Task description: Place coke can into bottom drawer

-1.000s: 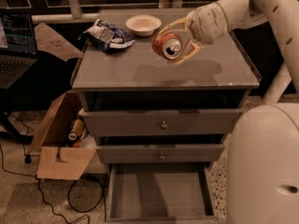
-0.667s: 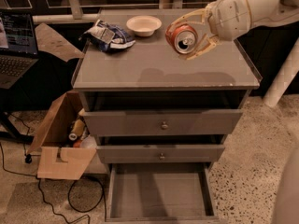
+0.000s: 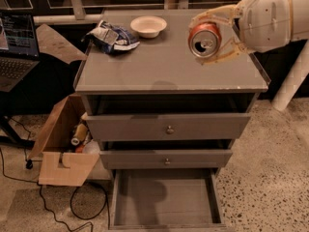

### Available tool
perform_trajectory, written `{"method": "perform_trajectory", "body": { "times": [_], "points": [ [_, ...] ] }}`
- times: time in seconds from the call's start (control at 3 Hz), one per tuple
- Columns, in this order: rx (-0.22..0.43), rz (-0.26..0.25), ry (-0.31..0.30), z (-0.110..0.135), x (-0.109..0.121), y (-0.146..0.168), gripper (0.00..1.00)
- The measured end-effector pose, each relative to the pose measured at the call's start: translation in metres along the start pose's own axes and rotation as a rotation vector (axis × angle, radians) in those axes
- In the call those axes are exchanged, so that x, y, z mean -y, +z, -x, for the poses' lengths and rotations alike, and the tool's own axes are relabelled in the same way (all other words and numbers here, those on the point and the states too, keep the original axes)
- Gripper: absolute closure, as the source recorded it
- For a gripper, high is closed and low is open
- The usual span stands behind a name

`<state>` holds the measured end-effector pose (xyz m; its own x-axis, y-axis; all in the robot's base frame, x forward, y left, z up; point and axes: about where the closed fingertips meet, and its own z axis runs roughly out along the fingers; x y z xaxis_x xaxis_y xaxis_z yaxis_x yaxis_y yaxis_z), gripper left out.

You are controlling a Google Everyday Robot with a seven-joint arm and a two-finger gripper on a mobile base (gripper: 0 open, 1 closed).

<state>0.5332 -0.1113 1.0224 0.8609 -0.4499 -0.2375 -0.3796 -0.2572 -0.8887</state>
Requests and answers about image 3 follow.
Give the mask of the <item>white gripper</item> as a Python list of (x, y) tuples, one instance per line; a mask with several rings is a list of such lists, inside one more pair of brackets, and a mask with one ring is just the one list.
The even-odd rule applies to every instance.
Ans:
[(241, 54), (267, 52), (288, 44), (292, 36), (291, 0), (241, 0), (238, 4), (206, 10), (191, 18), (188, 28), (204, 23), (232, 27), (239, 19), (239, 38), (229, 39), (211, 57), (196, 57), (201, 64), (230, 61)]

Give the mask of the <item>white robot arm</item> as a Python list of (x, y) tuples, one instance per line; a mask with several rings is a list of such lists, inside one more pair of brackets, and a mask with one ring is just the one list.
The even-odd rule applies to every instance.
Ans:
[(309, 0), (240, 0), (194, 16), (188, 46), (201, 64), (309, 39)]

